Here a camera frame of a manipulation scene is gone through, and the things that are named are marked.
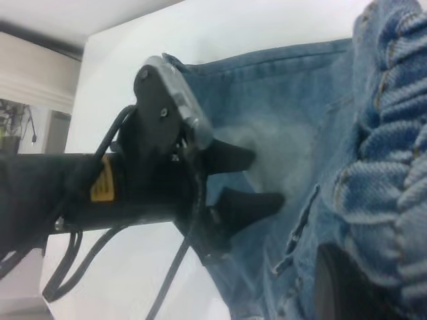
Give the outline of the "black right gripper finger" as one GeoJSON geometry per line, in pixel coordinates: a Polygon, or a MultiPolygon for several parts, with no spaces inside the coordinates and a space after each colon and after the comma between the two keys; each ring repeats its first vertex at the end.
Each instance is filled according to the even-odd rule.
{"type": "Polygon", "coordinates": [[[318,319],[368,319],[370,303],[360,274],[334,245],[322,245],[316,257],[314,306],[318,319]]]}

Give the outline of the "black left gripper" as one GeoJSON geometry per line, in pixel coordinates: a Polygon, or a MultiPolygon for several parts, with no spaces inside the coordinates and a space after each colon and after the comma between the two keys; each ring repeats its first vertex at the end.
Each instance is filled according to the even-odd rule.
{"type": "Polygon", "coordinates": [[[194,157],[160,161],[148,180],[129,160],[108,153],[91,169],[93,185],[79,206],[84,231],[171,221],[200,257],[221,257],[230,237],[275,215],[284,205],[280,193],[245,193],[225,188],[207,205],[207,178],[248,170],[250,149],[214,139],[194,157]]]}

